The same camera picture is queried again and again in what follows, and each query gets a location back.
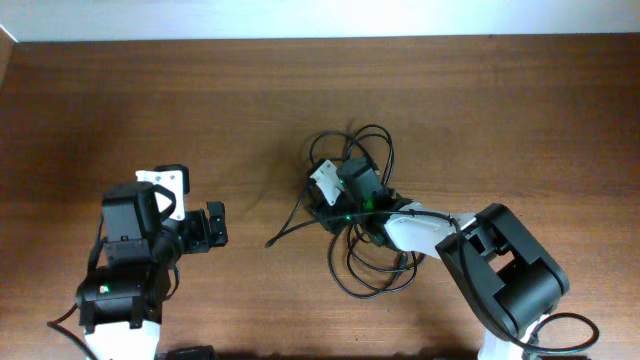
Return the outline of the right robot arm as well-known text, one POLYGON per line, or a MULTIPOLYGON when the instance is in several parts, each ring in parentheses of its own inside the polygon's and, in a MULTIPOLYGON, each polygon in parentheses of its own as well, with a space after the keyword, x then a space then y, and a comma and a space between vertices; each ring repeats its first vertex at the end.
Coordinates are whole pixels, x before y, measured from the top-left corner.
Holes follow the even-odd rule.
POLYGON ((444 264, 486 330, 480 358, 569 354, 535 341, 558 318, 569 279, 507 206, 461 214, 427 209, 384 184, 365 157, 322 159, 308 179, 316 195, 311 214, 333 235, 348 231, 350 248, 366 241, 413 262, 430 257, 444 264))

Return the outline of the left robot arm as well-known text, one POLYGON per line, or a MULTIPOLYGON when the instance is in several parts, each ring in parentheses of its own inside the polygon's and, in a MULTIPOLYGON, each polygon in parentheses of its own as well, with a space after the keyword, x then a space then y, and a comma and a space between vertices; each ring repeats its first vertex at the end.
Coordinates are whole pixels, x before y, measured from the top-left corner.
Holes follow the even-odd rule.
POLYGON ((107 234, 94 246, 76 291, 88 358, 154 358, 163 304, 180 281, 178 260, 227 244, 223 203, 210 202, 173 220, 176 208, 175 193, 148 181, 104 193, 107 234))

